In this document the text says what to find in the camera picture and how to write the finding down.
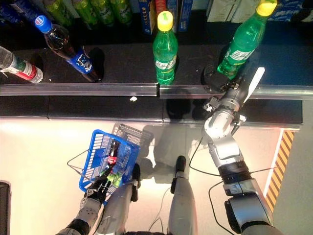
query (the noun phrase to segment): yellow and black stripe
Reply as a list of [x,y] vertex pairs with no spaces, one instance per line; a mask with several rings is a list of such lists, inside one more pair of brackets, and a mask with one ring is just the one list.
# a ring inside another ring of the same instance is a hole
[[282,140],[280,142],[279,150],[278,150],[278,155],[276,158],[276,163],[275,165],[277,168],[273,170],[269,187],[268,187],[268,192],[266,195],[266,201],[268,202],[268,205],[271,209],[271,211],[274,210],[274,206],[276,204],[276,199],[279,194],[279,189],[281,186],[281,183],[283,181],[284,173],[286,170],[286,165],[288,162],[288,157],[289,153],[291,150],[292,146],[292,141],[293,141],[293,132],[292,131],[284,131]]

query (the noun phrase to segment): white floor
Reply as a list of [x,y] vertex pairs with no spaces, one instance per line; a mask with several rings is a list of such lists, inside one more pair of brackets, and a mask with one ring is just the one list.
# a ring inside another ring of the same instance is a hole
[[[178,155],[191,156],[201,138],[201,127],[184,125],[152,125],[126,123],[154,135],[149,151],[142,153],[150,159],[141,160],[142,186],[139,201],[132,203],[127,231],[146,231],[157,211],[161,198],[172,180],[172,166]],[[103,121],[71,121],[46,119],[0,119],[0,180],[12,187],[11,234],[55,234],[77,214],[83,193],[78,188],[80,176],[66,163],[89,146],[94,129],[111,132],[115,123]],[[241,128],[235,139],[251,171],[270,167],[279,137],[279,129]],[[85,155],[75,164],[83,166]],[[218,173],[208,153],[201,145],[193,166]],[[255,173],[264,189],[268,173]],[[219,177],[190,170],[189,179],[196,198],[200,235],[223,235],[215,223],[208,200],[208,189]],[[212,192],[217,218],[227,228],[224,212],[227,197],[219,185]],[[172,195],[168,192],[160,214],[167,227]],[[152,231],[161,231],[156,223]]]

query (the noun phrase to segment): gray robot arm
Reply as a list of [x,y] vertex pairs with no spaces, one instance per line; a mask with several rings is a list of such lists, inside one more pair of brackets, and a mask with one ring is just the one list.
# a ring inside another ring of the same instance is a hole
[[[264,68],[248,65],[246,73],[229,87],[221,99],[211,99],[207,109],[213,111],[213,115],[205,122],[202,131],[223,179],[225,193],[231,197],[225,202],[228,222],[233,231],[244,235],[281,235],[272,227],[271,210],[233,138],[240,122],[245,121],[238,111],[256,88],[264,71]],[[235,119],[237,122],[231,130]]]
[[111,183],[107,180],[107,176],[111,169],[112,166],[87,189],[84,198],[81,200],[80,209],[76,217],[65,229],[62,229],[56,235],[89,234],[97,221],[101,205],[106,199]]

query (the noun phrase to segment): store shelf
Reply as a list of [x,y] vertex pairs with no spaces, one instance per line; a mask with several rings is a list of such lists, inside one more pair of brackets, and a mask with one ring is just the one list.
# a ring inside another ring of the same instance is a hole
[[[128,28],[116,25],[88,31],[78,22],[72,30],[73,37],[86,45],[96,68],[103,69],[103,80],[93,84],[46,48],[36,29],[4,32],[0,28],[0,35],[6,35],[0,37],[0,45],[44,72],[37,85],[0,74],[0,116],[201,123],[203,117],[197,117],[201,104],[213,95],[223,95],[201,83],[202,71],[208,64],[218,64],[239,25],[206,23],[205,11],[193,11],[188,32],[177,34],[178,63],[171,86],[156,83],[152,52],[155,34],[141,32],[139,14],[134,14]],[[313,99],[311,28],[311,23],[268,22],[258,49],[259,66],[266,71],[251,96],[254,100],[243,109],[249,123],[301,125],[301,100]],[[130,101],[130,96],[137,96],[139,102]]]
[[0,86],[0,96],[16,95],[156,96],[157,85],[155,83],[54,83]]
[[[160,86],[159,89],[162,99],[206,99],[222,95],[206,85]],[[250,99],[313,100],[313,86],[259,85]]]

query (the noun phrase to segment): green soda bottle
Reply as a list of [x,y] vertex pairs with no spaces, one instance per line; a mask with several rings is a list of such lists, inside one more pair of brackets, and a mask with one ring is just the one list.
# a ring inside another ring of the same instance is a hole
[[235,32],[230,47],[217,71],[232,80],[239,68],[259,46],[263,39],[268,17],[273,13],[277,0],[261,0],[256,12]]
[[89,0],[72,0],[72,4],[88,29],[99,28],[97,15]]
[[74,17],[69,13],[62,0],[44,0],[44,5],[58,24],[67,28],[73,25]]
[[129,4],[129,0],[110,0],[112,10],[115,17],[122,24],[130,25],[132,22],[132,9]]
[[157,17],[159,32],[153,42],[156,78],[160,85],[170,85],[175,76],[178,42],[172,30],[173,15],[162,11]]
[[108,181],[111,181],[111,184],[118,188],[121,184],[123,175],[121,173],[110,173],[107,177]]
[[108,27],[114,24],[114,16],[109,0],[91,0],[91,4],[100,19],[100,21]]

